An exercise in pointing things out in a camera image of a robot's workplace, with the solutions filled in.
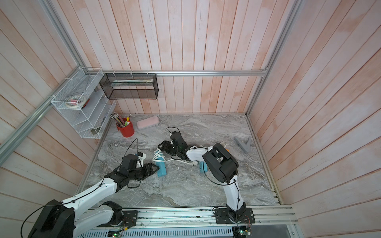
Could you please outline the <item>blue power strip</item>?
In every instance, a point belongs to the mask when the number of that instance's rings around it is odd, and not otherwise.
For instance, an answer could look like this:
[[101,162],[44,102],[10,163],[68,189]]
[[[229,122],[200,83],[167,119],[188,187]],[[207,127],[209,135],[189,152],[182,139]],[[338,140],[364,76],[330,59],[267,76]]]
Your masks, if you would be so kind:
[[205,174],[208,171],[207,164],[204,161],[199,161],[198,162],[200,173]]
[[165,166],[165,158],[164,157],[158,157],[155,161],[156,166],[159,167],[159,170],[157,171],[158,177],[163,177],[167,175],[166,166]]

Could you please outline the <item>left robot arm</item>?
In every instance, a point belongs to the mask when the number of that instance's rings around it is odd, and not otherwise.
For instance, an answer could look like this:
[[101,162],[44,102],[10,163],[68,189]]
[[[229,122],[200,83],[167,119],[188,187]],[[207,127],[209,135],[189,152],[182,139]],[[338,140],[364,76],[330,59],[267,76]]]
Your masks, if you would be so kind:
[[113,201],[104,202],[95,210],[92,206],[127,187],[130,181],[142,182],[159,169],[153,163],[143,164],[136,154],[123,157],[118,167],[89,189],[63,201],[53,199],[39,208],[40,215],[28,237],[76,238],[98,226],[135,226],[136,216],[124,214]]

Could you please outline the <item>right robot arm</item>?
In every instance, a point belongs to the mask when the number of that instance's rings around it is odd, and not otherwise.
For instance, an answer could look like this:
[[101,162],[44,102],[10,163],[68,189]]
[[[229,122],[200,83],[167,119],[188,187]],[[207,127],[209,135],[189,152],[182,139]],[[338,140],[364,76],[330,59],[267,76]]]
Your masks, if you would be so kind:
[[236,218],[243,215],[247,207],[238,186],[239,164],[222,144],[217,143],[210,147],[191,146],[184,141],[180,132],[174,131],[170,140],[163,141],[158,149],[176,159],[201,162],[201,171],[210,171],[217,180],[212,183],[223,187],[228,212]]

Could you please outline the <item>red metal pencil bucket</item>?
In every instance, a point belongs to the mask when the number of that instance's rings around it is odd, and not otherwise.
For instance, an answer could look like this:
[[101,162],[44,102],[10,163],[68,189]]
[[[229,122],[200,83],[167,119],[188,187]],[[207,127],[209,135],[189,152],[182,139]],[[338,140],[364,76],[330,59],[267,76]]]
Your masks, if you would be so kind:
[[120,127],[119,124],[116,124],[116,127],[121,135],[125,138],[132,137],[135,133],[134,126],[131,121],[127,121],[124,127]]

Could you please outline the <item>bundle of pencils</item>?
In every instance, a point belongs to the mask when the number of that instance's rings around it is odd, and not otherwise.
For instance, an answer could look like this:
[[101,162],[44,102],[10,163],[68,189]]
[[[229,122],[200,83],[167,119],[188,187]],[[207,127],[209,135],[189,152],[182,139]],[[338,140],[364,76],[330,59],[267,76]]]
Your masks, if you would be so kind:
[[116,121],[117,126],[120,128],[124,128],[131,123],[129,118],[123,119],[117,112],[112,113],[110,117]]

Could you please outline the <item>grey plastic stand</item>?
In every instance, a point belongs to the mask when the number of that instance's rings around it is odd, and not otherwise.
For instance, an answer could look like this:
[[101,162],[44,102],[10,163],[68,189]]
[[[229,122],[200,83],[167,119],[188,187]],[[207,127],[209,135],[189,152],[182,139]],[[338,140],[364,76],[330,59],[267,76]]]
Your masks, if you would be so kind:
[[234,137],[234,140],[235,142],[237,143],[237,145],[246,153],[246,154],[249,154],[250,152],[250,148],[251,148],[251,138],[249,137],[247,139],[247,142],[244,142],[242,141],[240,138],[238,137]]

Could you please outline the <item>tape roll on shelf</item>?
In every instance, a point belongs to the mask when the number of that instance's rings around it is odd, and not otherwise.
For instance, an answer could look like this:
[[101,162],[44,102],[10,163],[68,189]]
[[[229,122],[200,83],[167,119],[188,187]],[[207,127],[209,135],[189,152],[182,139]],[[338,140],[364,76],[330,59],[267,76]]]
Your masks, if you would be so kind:
[[70,96],[65,105],[69,109],[82,108],[86,102],[86,98],[83,95],[73,95]]

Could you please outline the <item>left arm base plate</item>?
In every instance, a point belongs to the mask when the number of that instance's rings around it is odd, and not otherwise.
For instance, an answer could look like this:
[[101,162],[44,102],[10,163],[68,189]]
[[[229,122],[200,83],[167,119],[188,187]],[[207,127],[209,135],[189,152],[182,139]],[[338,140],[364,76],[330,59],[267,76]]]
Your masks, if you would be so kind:
[[137,223],[138,211],[115,211],[111,221],[98,227],[134,227]]

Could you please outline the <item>black mesh wall basket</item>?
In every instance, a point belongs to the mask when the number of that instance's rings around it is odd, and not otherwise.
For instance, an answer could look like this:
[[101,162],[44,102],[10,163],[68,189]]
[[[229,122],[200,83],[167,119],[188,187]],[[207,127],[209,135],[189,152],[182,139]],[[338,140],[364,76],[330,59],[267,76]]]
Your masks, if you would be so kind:
[[153,73],[106,73],[100,86],[111,100],[156,100],[159,93]]

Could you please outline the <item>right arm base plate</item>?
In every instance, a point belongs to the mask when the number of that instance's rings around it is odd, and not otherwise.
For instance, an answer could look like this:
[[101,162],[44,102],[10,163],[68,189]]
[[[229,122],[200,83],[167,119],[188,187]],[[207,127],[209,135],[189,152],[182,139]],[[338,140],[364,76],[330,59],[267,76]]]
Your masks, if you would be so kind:
[[255,218],[252,208],[242,207],[237,212],[230,208],[214,207],[212,212],[217,224],[254,224]]

